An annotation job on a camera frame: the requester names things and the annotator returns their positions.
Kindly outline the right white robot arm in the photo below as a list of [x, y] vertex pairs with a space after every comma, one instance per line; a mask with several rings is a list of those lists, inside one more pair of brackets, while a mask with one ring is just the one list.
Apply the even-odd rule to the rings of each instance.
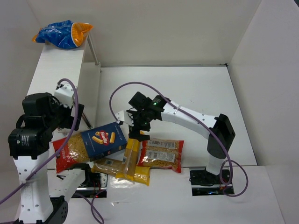
[[137, 92], [129, 101], [131, 110], [122, 111], [120, 121], [129, 126], [129, 137], [139, 141], [149, 140], [140, 131], [149, 131], [150, 122], [159, 120], [171, 122], [192, 130], [207, 139], [209, 153], [206, 171], [219, 175], [228, 158], [228, 151], [235, 138], [235, 131], [229, 118], [220, 114], [211, 116], [202, 114], [174, 103], [170, 99], [157, 95], [154, 99]]

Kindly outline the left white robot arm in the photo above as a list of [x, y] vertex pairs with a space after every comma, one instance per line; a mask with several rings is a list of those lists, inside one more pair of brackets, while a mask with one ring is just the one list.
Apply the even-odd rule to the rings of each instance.
[[22, 102], [24, 114], [8, 137], [10, 155], [16, 165], [21, 193], [21, 211], [16, 224], [62, 224], [68, 202], [78, 186], [88, 180], [88, 165], [72, 168], [62, 182], [49, 192], [47, 163], [53, 132], [59, 127], [77, 129], [78, 95], [65, 97], [50, 93], [28, 95]]

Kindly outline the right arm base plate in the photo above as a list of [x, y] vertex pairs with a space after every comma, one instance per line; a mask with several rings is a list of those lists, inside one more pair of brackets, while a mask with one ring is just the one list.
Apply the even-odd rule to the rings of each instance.
[[232, 184], [226, 186], [220, 181], [219, 175], [207, 172], [205, 169], [190, 169], [192, 196], [234, 195]]

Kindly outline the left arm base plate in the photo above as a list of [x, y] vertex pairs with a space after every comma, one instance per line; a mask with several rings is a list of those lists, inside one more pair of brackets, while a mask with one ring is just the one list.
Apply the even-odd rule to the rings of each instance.
[[90, 181], [81, 184], [75, 191], [86, 198], [106, 198], [108, 175], [104, 173], [91, 173]]

